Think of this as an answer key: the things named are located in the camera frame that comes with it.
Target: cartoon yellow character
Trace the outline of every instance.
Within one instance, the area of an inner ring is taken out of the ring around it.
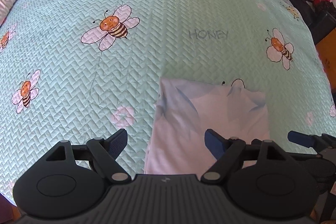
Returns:
[[[294,16],[294,18],[297,21],[299,21],[299,18],[300,18],[299,13],[295,10],[294,7],[288,6],[286,9]]]

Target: wooden furniture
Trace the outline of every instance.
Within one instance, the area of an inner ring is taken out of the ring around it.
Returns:
[[[316,45],[316,49],[334,93],[336,92],[336,29],[323,38]]]
[[[0,194],[0,223],[10,224],[20,217],[19,209]]]

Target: cartoon bee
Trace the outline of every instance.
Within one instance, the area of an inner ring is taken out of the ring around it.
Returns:
[[[336,108],[335,108],[335,104],[333,104],[333,105],[330,107],[329,114],[330,114],[330,116],[332,116],[332,117],[336,117]]]
[[[41,71],[38,69],[33,73],[29,80],[26,80],[23,83],[21,88],[17,90],[12,96],[12,103],[17,105],[16,113],[19,114],[23,107],[29,107],[30,101],[34,100],[39,93],[39,89],[35,88],[39,78],[41,75]]]
[[[8,41],[13,39],[14,35],[16,34],[16,32],[14,31],[16,26],[17,26],[17,22],[14,23],[9,29],[7,29],[5,35],[2,37],[0,41],[0,52],[2,52],[4,48],[7,47]]]
[[[106,17],[107,12],[108,10],[104,13],[104,20],[98,19],[101,21],[98,27],[94,27],[83,34],[82,43],[92,44],[101,41],[99,49],[105,51],[113,45],[116,38],[127,38],[128,30],[134,28],[140,22],[137,17],[129,18],[132,9],[128,5],[117,8],[112,16]]]
[[[272,62],[280,62],[282,60],[283,67],[286,70],[289,70],[290,61],[293,61],[293,45],[291,43],[285,44],[284,37],[278,29],[273,29],[273,36],[269,34],[269,30],[267,30],[267,32],[270,38],[267,37],[265,41],[269,39],[272,44],[266,50],[268,59],[270,59]]]

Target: white fabric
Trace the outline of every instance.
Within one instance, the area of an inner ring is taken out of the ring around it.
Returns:
[[[248,91],[240,79],[230,86],[161,78],[145,174],[200,178],[216,162],[204,144],[208,128],[248,144],[269,139],[265,95]]]

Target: bee wing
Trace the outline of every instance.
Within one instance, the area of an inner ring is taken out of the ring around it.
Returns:
[[[128,5],[122,5],[115,10],[113,16],[118,17],[120,22],[124,22],[130,15],[132,9]]]
[[[21,100],[22,100],[21,90],[15,91],[13,96],[12,96],[12,103],[14,105],[17,105]]]
[[[282,36],[281,32],[276,28],[273,29],[273,37],[278,39],[282,45],[285,45],[284,37]]]
[[[39,89],[38,88],[32,89],[30,91],[30,100],[35,99],[36,96],[38,95],[38,93],[39,93]]]
[[[34,73],[33,73],[33,75],[31,76],[31,78],[30,78],[30,88],[31,89],[33,89],[35,86],[36,86],[36,84],[37,84],[37,82],[38,82],[38,80],[40,79],[40,75],[41,75],[41,71],[38,69],[37,71],[35,71]]]
[[[136,25],[138,25],[139,22],[140,22],[140,19],[138,19],[137,17],[132,17],[132,18],[129,18],[126,21],[124,21],[123,24],[125,25],[125,27],[127,29],[132,29]]]
[[[101,40],[105,35],[108,34],[108,31],[103,31],[99,26],[88,30],[83,34],[81,42],[85,44],[92,44]]]
[[[292,54],[293,51],[294,51],[294,47],[293,47],[293,44],[292,44],[292,43],[287,43],[287,44],[285,45],[285,48],[289,51],[290,54]]]
[[[336,108],[335,105],[332,105],[329,111],[330,116],[336,117]]]
[[[99,44],[99,49],[101,51],[105,51],[107,50],[109,47],[111,47],[115,41],[115,37],[111,36],[111,35],[107,35],[106,37],[104,37],[102,39],[102,41]]]
[[[16,113],[19,114],[23,110],[23,100],[19,102],[19,105],[17,106]]]
[[[8,40],[11,40],[14,37],[14,35],[16,35],[15,31],[14,32],[10,32],[9,36],[8,36]]]
[[[270,59],[272,62],[280,62],[282,58],[282,53],[278,52],[273,46],[269,46],[266,50],[266,54],[268,59]]]
[[[289,60],[284,56],[282,57],[282,65],[286,70],[289,70],[289,68],[291,66],[290,63],[289,63]]]
[[[17,26],[17,22],[14,23],[14,24],[8,29],[8,32],[10,32],[10,33],[13,32],[13,31],[15,30],[16,26]]]

